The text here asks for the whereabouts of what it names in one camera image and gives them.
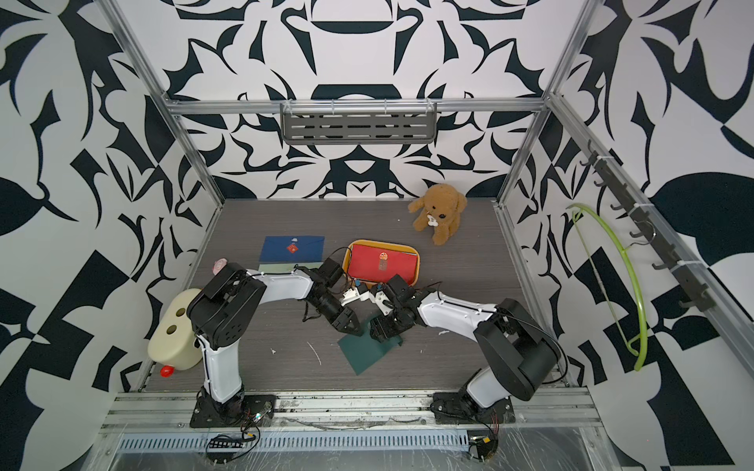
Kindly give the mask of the dark green envelope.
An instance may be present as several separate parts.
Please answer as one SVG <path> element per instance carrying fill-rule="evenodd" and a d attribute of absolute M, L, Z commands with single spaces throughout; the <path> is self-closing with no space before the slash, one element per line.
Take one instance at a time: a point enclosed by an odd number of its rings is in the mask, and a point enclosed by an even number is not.
<path fill-rule="evenodd" d="M 375 318 L 376 316 L 372 316 L 368 319 L 361 336 L 345 335 L 338 341 L 341 352 L 357 376 L 380 361 L 389 351 L 404 343 L 400 336 L 392 337 L 385 343 L 373 339 L 370 328 Z"/>

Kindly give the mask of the light green envelope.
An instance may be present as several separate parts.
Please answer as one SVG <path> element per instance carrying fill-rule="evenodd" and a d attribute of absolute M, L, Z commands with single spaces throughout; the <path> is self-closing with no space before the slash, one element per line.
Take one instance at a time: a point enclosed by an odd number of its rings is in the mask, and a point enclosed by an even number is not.
<path fill-rule="evenodd" d="M 291 262 L 291 263 L 260 263 L 258 270 L 261 273 L 290 273 L 296 268 L 316 269 L 322 262 Z"/>

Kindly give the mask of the yellow plastic storage box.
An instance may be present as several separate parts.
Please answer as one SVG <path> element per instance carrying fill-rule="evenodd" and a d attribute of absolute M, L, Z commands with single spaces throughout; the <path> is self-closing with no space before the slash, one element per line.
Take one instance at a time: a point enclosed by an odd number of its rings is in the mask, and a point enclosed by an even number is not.
<path fill-rule="evenodd" d="M 367 284 L 382 284 L 400 276 L 413 286 L 419 278 L 419 252 L 408 245 L 358 239 L 349 245 L 343 261 L 344 271 Z"/>

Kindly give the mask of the red envelope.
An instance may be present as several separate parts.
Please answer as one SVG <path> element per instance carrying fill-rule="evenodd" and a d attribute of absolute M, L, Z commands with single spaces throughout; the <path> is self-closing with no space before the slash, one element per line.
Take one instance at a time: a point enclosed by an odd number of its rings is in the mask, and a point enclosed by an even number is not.
<path fill-rule="evenodd" d="M 415 253 L 373 245 L 354 245 L 348 273 L 357 280 L 369 283 L 386 283 L 400 276 L 412 285 L 417 279 L 419 257 Z"/>

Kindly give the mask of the dark blue envelope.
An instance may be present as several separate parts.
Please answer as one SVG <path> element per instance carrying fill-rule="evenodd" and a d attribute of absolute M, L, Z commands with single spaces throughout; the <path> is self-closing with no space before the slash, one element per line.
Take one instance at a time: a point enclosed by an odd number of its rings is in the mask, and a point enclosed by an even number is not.
<path fill-rule="evenodd" d="M 324 251 L 324 241 L 325 237 L 322 235 L 266 237 L 259 262 L 262 264 L 319 262 Z"/>

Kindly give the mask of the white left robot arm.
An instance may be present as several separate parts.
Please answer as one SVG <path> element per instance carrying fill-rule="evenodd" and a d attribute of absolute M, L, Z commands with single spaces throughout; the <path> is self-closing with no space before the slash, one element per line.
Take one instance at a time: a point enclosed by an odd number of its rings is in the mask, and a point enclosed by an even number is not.
<path fill-rule="evenodd" d="M 261 304 L 303 300 L 336 331 L 361 335 L 357 314 L 331 292 L 343 276 L 343 268 L 332 259 L 315 269 L 298 265 L 282 274 L 225 263 L 187 308 L 202 351 L 204 392 L 215 404 L 224 406 L 235 402 L 243 391 L 239 344 Z"/>

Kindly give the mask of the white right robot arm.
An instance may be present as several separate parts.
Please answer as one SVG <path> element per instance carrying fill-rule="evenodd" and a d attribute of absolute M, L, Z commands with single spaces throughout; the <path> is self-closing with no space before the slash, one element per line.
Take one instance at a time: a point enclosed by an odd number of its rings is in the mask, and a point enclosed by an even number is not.
<path fill-rule="evenodd" d="M 370 335 L 384 343 L 414 326 L 454 333 L 479 346 L 487 366 L 459 391 L 458 403 L 483 411 L 501 400 L 531 400 L 559 365 L 563 351 L 516 300 L 477 303 L 415 288 L 396 276 L 368 292 L 380 315 L 370 322 Z"/>

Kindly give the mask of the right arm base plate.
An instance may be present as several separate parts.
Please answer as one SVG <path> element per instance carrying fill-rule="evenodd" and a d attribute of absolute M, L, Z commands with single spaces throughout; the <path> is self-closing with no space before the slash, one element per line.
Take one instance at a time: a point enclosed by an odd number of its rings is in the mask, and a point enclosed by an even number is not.
<path fill-rule="evenodd" d="M 476 423 L 494 428 L 516 423 L 516 414 L 509 398 L 489 407 L 479 406 L 466 391 L 436 392 L 429 410 L 439 424 Z"/>

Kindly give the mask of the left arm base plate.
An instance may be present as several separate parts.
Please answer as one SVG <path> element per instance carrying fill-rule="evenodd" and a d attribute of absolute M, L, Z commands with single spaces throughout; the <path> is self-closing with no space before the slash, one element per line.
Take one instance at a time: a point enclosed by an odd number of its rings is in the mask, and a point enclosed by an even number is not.
<path fill-rule="evenodd" d="M 239 392 L 227 402 L 216 402 L 210 393 L 201 388 L 196 395 L 196 405 L 190 418 L 192 429 L 245 427 L 261 423 L 274 416 L 277 396 Z"/>

